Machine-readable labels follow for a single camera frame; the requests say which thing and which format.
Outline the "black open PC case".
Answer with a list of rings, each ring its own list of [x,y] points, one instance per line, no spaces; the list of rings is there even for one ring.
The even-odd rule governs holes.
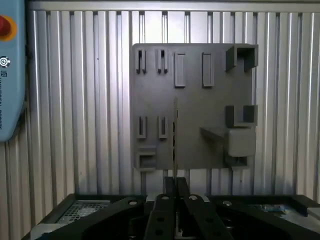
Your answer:
[[[46,235],[61,227],[71,224],[81,218],[87,217],[109,205],[118,202],[124,198],[134,197],[138,199],[155,199],[157,195],[76,195],[71,194],[56,206],[43,220],[32,228],[30,236],[23,240],[46,240]],[[181,228],[181,201],[179,196],[175,196],[175,224],[174,240],[199,240],[194,236],[183,232]]]

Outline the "grey parts rack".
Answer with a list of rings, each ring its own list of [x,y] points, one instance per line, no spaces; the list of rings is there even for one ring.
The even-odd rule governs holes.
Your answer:
[[[258,107],[248,43],[137,43],[130,101],[135,168],[247,169]]]

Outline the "blue teach pendant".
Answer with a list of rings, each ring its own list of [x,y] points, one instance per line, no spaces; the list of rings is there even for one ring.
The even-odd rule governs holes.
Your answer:
[[[26,0],[0,0],[0,143],[14,136],[25,95]]]

